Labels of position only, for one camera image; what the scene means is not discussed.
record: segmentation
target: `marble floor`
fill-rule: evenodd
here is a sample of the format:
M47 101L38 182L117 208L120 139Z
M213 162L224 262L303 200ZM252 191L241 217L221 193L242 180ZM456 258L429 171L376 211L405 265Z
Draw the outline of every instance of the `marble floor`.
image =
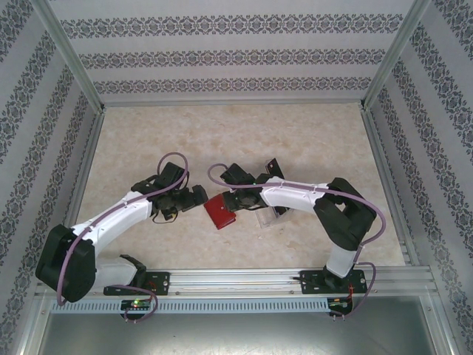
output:
M78 222L120 200L173 151L188 158L189 186L203 185L209 197L225 191L207 178L207 168L218 162L238 163L256 176L276 157L288 180L343 177L388 219L387 231L360 260L404 265L357 104L108 109ZM179 158L171 161L182 165ZM237 212L236 218L220 231L202 206L180 213L175 223L157 225L150 218L119 236L103 256L130 254L149 268L307 268L327 261L332 242L311 214L296 211L288 222L266 229L255 212ZM378 228L379 219L369 234Z

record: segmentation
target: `beige floor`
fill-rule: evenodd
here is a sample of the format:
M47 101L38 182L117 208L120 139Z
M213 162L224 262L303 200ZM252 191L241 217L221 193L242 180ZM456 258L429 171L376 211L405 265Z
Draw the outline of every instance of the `beige floor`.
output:
M258 175L264 162L276 157L288 180L346 178L381 207L389 223L361 260L404 264L356 104L108 109L78 221L117 202L172 151L188 158L190 186L202 184L209 197L225 191L206 175L217 162L236 162ZM149 268L315 267L328 258L331 242L311 214L295 212L291 221L268 229L260 229L254 212L237 212L236 218L220 231L202 206L181 213L172 224L149 219L122 234L103 255L130 254ZM378 227L377 221L370 234Z

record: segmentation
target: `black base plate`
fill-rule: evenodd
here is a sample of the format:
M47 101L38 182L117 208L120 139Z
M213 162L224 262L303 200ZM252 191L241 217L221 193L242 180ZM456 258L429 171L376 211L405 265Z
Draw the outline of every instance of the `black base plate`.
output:
M167 296L169 291L169 277L168 272L146 272L145 284L141 287L152 291L157 296ZM147 295L143 292L126 290L124 288L105 287L103 289L105 296L139 296Z
M353 287L354 294L365 294L367 292L367 283L364 278L363 270L351 270L348 275L341 279L341 284L336 289L330 288L325 284L324 272L322 270L302 270L299 273L301 280L302 294L346 294L350 290L350 284Z

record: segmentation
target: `enclosure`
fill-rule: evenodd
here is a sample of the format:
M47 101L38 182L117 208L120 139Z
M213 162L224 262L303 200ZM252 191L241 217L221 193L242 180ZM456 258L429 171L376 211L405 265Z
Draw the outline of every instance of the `enclosure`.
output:
M473 354L471 0L1 9L0 354ZM209 197L225 191L214 163L351 182L387 217L361 254L378 269L363 308L334 322L328 296L293 280L332 248L313 215L262 229L241 211L217 231L202 206L103 251L169 272L152 318L125 324L132 297L101 290L58 307L34 276L50 229L101 213L173 151Z

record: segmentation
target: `patterned wallpaper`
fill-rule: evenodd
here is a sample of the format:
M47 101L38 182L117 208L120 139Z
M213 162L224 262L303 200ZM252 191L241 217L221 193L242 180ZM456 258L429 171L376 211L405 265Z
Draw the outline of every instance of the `patterned wallpaper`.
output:
M106 103L361 99L411 4L51 1Z
M372 108L461 354L473 354L472 24L467 1L433 1Z
M30 307L44 238L69 211L96 112L28 0L0 11L3 355Z

